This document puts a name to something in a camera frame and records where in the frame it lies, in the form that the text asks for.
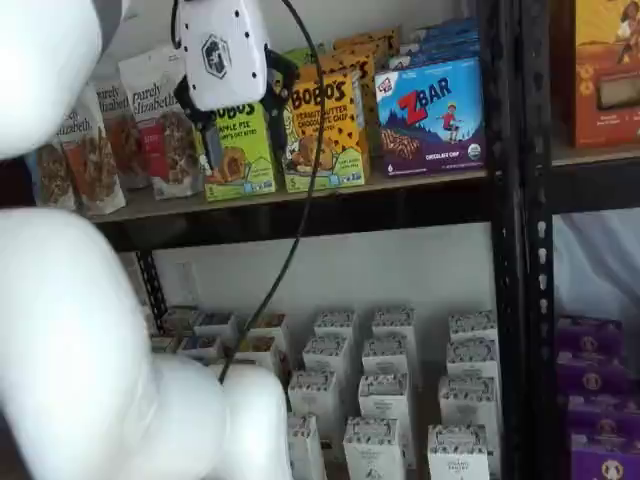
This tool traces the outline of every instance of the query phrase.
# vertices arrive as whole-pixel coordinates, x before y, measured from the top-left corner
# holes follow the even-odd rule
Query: purple package
[[[618,357],[597,353],[558,352],[558,389],[565,394],[618,393],[630,390],[629,371]]]
[[[562,316],[556,324],[556,351],[560,350],[620,356],[622,322],[603,318]]]
[[[571,395],[567,427],[574,432],[595,432],[640,439],[640,397],[632,395]]]
[[[571,435],[571,478],[640,478],[640,442],[615,436]]]

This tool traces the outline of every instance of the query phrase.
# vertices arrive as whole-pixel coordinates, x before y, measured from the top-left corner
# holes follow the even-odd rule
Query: white box
[[[293,480],[327,480],[315,415],[289,414],[287,442]]]
[[[224,357],[222,340],[215,335],[206,337],[193,335],[182,340],[178,354],[195,360],[212,362]]]
[[[282,380],[280,357],[273,337],[245,338],[236,353],[238,360],[251,360],[263,368],[273,372]]]
[[[468,375],[446,376],[438,387],[444,425],[482,425],[487,434],[487,455],[492,476],[500,475],[501,433],[495,380]]]
[[[434,480],[489,480],[484,427],[429,425],[427,451]]]
[[[502,431],[502,405],[500,389],[500,364],[496,342],[486,338],[452,340],[447,344],[447,373],[491,377],[496,382],[498,412]]]
[[[360,379],[358,399],[362,416],[398,420],[406,465],[415,469],[418,437],[416,425],[412,421],[414,410],[407,374],[365,375]]]
[[[344,461],[343,413],[335,372],[295,371],[289,383],[289,402],[296,415],[313,414],[318,421],[320,445],[326,460]]]
[[[374,335],[364,342],[362,367],[365,375],[389,375],[392,373],[409,374],[407,348],[404,335],[389,333]]]
[[[344,435],[344,450],[351,480],[406,478],[397,420],[349,418]]]
[[[247,337],[273,337],[280,354],[280,363],[285,378],[291,376],[291,370],[298,366],[291,344],[291,331],[288,317],[284,313],[262,315],[247,332]]]
[[[203,313],[194,325],[196,335],[216,335],[227,350],[236,346],[239,336],[238,317],[235,313]]]
[[[422,369],[416,345],[415,312],[406,306],[379,308],[373,315],[373,334],[398,333],[406,338],[407,358],[413,384],[422,390]]]

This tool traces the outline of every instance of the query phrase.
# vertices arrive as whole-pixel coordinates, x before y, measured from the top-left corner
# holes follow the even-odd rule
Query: snack bag
[[[203,188],[193,127],[173,95],[184,70],[184,62],[169,45],[120,62],[159,200],[186,197]]]
[[[58,130],[78,193],[90,215],[106,215],[126,202],[107,138],[98,95],[87,84]]]
[[[119,78],[96,81],[95,85],[120,181],[126,189],[146,187],[151,182],[127,92]]]
[[[25,155],[36,205],[76,209],[71,171],[56,138]]]

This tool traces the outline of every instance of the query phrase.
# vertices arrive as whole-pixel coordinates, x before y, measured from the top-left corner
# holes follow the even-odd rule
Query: shelf
[[[314,192],[306,235],[335,235],[398,228],[490,221],[485,171],[388,178],[367,185]],[[155,200],[150,189],[128,205],[90,220],[118,251],[157,250],[292,238],[306,192],[207,203],[203,194]]]

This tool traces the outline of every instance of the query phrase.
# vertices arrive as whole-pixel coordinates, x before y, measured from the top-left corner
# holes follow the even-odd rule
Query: snack box
[[[602,318],[562,316],[556,323],[556,350],[622,354],[622,322]]]
[[[276,191],[266,113],[260,103],[212,112],[218,148],[210,148],[213,168],[205,177],[208,201],[228,200]]]
[[[320,87],[315,68],[302,67],[285,107],[287,149],[284,178],[289,192],[307,191],[315,160],[320,125]],[[369,176],[359,72],[340,70],[324,75],[325,130],[315,189],[364,185]]]
[[[406,478],[397,420],[350,417],[344,450],[351,480]]]
[[[360,411],[364,417],[395,418],[400,430],[400,443],[407,468],[417,468],[419,449],[414,428],[414,407],[409,377],[406,373],[393,375],[364,375],[358,390]]]
[[[615,436],[571,435],[573,480],[640,478],[640,442]]]
[[[640,438],[639,405],[640,397],[631,395],[570,395],[567,429]]]
[[[469,375],[445,376],[438,386],[444,425],[482,425],[487,434],[489,471],[500,475],[500,421],[495,380]]]
[[[596,353],[558,352],[558,390],[571,393],[624,394],[631,390],[629,371],[617,357]]]
[[[437,480],[489,480],[487,434],[481,426],[429,425],[429,472]]]
[[[287,443],[293,480],[327,480],[315,415],[290,413]]]
[[[415,311],[407,306],[391,306],[378,308],[373,314],[372,329],[374,335],[397,333],[405,338],[407,359],[411,369],[411,379],[419,389],[422,389],[422,369],[418,358],[416,345]]]
[[[362,367],[365,375],[389,375],[406,373],[411,379],[407,359],[407,339],[404,335],[390,333],[374,335],[365,340],[362,352]]]
[[[295,371],[289,382],[288,394],[294,414],[316,416],[325,460],[343,461],[342,438],[346,417],[335,372]]]
[[[222,341],[220,337],[213,335],[207,337],[192,335],[183,339],[178,353],[205,362],[219,360],[224,357]]]
[[[385,45],[385,55],[394,55],[398,51],[400,45],[400,28],[387,28],[384,30],[376,30],[374,32],[358,33],[350,37],[339,38],[333,42],[333,48],[338,50],[350,45],[363,43],[376,43],[383,40]]]
[[[376,74],[389,175],[482,168],[485,135],[477,58]]]

